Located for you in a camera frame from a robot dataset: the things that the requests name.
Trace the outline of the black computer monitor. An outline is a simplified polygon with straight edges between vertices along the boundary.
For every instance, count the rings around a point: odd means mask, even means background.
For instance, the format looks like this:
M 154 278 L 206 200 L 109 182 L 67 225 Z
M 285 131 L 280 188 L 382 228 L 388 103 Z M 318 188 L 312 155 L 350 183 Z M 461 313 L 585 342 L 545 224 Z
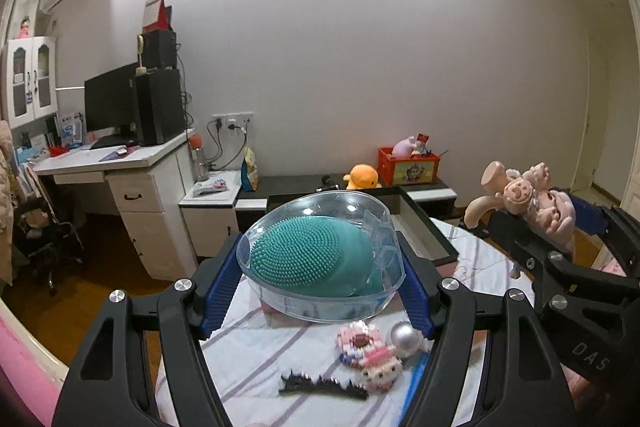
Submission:
M 112 134 L 97 139 L 92 144 L 93 150 L 137 143 L 137 132 L 134 131 L 134 95 L 131 88 L 136 68 L 137 65 L 131 63 L 85 81 L 87 131 L 114 129 Z

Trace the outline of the black computer tower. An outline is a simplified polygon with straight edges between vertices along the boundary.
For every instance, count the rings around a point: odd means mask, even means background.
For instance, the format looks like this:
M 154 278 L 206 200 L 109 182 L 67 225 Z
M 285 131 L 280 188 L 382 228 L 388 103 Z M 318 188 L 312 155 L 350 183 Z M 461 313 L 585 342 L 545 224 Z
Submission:
M 162 145 L 186 130 L 178 69 L 159 69 L 134 77 L 132 93 L 142 146 Z

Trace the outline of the white figure silver ball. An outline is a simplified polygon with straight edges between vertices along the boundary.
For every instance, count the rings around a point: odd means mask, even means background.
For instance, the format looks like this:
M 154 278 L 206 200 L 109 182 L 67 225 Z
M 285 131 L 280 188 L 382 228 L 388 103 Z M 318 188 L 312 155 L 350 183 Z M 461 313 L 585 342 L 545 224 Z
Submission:
M 432 342 L 410 322 L 398 322 L 387 333 L 387 342 L 394 348 L 394 355 L 400 359 L 408 359 L 417 353 L 431 351 Z

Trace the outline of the white desk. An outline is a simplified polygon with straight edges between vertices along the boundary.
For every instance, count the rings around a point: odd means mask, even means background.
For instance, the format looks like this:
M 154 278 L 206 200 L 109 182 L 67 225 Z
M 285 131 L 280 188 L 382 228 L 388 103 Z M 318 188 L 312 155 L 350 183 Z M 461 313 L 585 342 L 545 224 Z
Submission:
M 58 185 L 107 183 L 118 214 L 146 272 L 155 280 L 190 277 L 198 262 L 179 204 L 194 184 L 188 129 L 157 146 L 142 146 L 122 159 L 113 147 L 87 145 L 35 165 L 38 176 Z

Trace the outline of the black speaker box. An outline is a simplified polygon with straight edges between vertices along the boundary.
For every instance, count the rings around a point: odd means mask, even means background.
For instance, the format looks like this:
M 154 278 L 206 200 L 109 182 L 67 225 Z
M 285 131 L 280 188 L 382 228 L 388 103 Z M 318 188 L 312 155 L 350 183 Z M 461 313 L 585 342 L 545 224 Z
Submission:
M 155 29 L 142 35 L 142 65 L 147 69 L 177 67 L 177 37 L 175 31 Z

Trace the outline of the pink doll on cabinet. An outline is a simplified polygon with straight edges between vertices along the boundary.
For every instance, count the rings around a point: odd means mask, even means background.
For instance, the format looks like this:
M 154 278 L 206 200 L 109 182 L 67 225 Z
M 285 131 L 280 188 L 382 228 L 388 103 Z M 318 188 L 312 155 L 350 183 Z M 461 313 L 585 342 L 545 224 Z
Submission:
M 29 18 L 25 17 L 21 22 L 20 32 L 18 33 L 19 39 L 25 39 L 29 37 Z

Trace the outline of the pink plush toy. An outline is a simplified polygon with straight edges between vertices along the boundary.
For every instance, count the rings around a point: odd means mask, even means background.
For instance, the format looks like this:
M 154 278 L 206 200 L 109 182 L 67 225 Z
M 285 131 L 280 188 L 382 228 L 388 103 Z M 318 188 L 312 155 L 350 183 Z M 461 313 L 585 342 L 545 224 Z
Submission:
M 406 158 L 410 157 L 416 149 L 416 137 L 414 135 L 408 136 L 408 138 L 400 140 L 393 147 L 390 155 L 393 158 Z

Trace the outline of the pink pig figurine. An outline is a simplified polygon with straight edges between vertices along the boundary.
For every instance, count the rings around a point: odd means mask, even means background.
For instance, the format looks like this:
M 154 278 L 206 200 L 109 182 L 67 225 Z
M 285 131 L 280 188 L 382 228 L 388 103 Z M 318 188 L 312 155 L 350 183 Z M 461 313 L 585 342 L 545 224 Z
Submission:
M 480 184 L 487 192 L 466 207 L 463 222 L 474 229 L 490 210 L 506 210 L 524 219 L 535 231 L 574 253 L 576 211 L 570 196 L 552 187 L 550 170 L 544 162 L 523 173 L 491 161 Z

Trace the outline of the black hair clip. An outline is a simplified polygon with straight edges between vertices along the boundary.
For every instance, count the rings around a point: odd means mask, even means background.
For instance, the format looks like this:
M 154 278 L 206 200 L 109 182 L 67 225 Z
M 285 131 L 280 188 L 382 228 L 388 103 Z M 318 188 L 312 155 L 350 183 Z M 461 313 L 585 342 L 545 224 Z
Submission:
M 291 393 L 306 393 L 306 395 L 333 395 L 358 401 L 367 401 L 369 392 L 361 385 L 349 381 L 343 385 L 335 378 L 318 376 L 316 379 L 302 373 L 289 373 L 281 377 L 280 395 Z

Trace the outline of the red toy box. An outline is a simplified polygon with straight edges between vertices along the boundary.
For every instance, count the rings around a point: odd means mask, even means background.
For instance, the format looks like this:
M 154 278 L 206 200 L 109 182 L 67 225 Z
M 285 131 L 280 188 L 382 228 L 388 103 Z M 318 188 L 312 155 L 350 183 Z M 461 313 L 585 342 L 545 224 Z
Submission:
M 390 147 L 378 148 L 378 179 L 387 186 L 432 184 L 437 181 L 440 157 L 427 156 L 396 157 Z

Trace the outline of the teal brush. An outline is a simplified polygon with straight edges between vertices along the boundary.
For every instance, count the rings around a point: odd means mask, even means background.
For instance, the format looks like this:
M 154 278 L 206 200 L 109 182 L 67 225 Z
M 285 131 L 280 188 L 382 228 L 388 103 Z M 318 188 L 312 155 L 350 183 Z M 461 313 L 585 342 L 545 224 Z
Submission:
M 316 323 L 370 319 L 406 278 L 392 213 L 358 191 L 274 208 L 243 234 L 236 259 L 264 305 Z

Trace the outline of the orange octopus plush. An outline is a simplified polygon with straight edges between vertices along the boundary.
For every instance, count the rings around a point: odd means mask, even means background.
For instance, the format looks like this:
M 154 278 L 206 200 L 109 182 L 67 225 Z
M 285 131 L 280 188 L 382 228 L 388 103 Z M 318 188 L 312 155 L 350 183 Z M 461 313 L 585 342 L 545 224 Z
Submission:
M 343 176 L 343 180 L 346 182 L 347 190 L 361 191 L 381 187 L 381 183 L 378 182 L 378 172 L 367 164 L 358 164 L 352 167 L 350 173 Z

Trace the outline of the pink black storage box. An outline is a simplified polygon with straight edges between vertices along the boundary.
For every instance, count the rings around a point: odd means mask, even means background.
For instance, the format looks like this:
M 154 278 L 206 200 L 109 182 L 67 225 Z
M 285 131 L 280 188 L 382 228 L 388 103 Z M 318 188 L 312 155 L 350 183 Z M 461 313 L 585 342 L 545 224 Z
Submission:
M 409 194 L 399 187 L 358 192 L 332 190 L 308 195 L 276 195 L 267 199 L 267 212 L 257 225 L 261 229 L 291 217 L 328 216 L 360 228 L 375 249 L 390 243 L 390 234 L 408 245 L 416 256 L 436 267 L 452 265 L 458 252 Z

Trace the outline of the pink white block figure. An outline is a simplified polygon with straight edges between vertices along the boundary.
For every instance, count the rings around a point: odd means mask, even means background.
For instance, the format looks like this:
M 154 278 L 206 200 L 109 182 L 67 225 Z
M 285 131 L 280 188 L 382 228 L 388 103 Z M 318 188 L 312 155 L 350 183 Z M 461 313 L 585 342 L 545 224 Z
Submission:
M 386 345 L 371 351 L 362 360 L 360 381 L 367 390 L 390 390 L 403 369 L 396 347 Z

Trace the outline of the pink block donut figure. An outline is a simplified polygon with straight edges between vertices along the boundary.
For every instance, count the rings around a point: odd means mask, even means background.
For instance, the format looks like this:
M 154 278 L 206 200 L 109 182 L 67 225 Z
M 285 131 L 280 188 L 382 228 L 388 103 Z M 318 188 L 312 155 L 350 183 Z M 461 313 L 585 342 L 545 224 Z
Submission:
M 336 335 L 337 358 L 350 367 L 361 367 L 361 361 L 383 345 L 380 330 L 365 321 L 342 326 Z

